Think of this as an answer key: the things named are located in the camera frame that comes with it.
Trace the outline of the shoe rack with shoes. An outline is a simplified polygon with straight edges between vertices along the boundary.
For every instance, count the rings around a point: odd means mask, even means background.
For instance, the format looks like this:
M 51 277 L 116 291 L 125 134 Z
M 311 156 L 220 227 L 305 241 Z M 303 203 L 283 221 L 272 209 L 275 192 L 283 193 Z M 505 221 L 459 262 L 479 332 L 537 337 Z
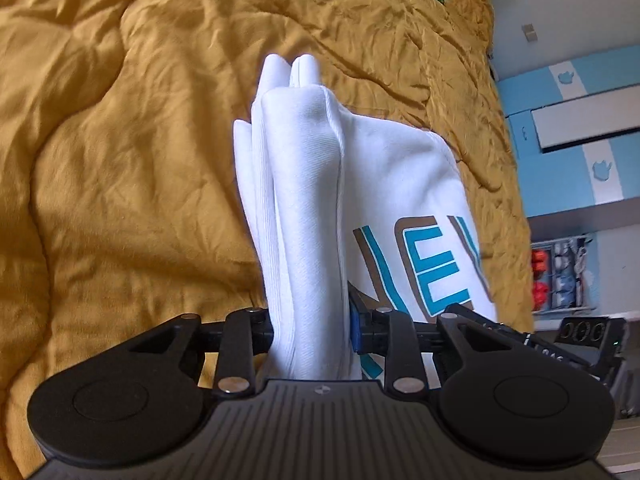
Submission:
M 596 308 L 596 277 L 591 271 L 593 237 L 589 234 L 532 244 L 533 315 L 589 312 Z

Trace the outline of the white Nevada sweatshirt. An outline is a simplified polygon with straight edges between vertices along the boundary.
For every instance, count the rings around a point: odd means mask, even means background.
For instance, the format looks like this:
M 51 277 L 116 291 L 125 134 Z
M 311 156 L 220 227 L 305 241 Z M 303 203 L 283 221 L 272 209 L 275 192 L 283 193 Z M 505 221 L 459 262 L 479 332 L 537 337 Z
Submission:
M 432 322 L 450 304 L 495 318 L 454 154 L 430 130 L 355 114 L 317 60 L 265 58 L 236 180 L 274 338 L 260 379 L 382 376 L 349 340 L 348 296 Z

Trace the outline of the blue white apple wardrobe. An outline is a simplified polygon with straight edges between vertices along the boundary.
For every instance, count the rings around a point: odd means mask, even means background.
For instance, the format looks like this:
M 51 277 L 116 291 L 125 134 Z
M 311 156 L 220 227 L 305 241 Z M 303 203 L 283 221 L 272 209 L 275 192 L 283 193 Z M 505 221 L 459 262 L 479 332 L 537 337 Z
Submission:
M 638 222 L 638 47 L 504 78 L 498 92 L 533 240 Z

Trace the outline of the mustard yellow quilted bedspread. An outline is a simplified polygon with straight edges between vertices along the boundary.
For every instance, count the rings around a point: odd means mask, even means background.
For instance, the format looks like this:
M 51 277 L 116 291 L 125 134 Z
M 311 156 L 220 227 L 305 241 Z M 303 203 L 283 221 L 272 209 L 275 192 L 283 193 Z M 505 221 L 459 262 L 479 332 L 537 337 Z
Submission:
M 232 124 L 264 57 L 454 152 L 503 323 L 533 326 L 529 227 L 489 73 L 490 0 L 1 0 L 1 474 L 41 454 L 50 375 L 182 312 L 261 304 Z

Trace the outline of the wall light switch plate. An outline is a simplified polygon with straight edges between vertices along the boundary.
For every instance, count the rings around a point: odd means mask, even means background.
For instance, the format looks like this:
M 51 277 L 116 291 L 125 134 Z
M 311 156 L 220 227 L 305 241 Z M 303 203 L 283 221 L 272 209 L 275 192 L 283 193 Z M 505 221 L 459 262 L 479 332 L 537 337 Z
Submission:
M 533 24 L 523 25 L 522 32 L 527 42 L 536 42 L 538 40 L 537 32 Z

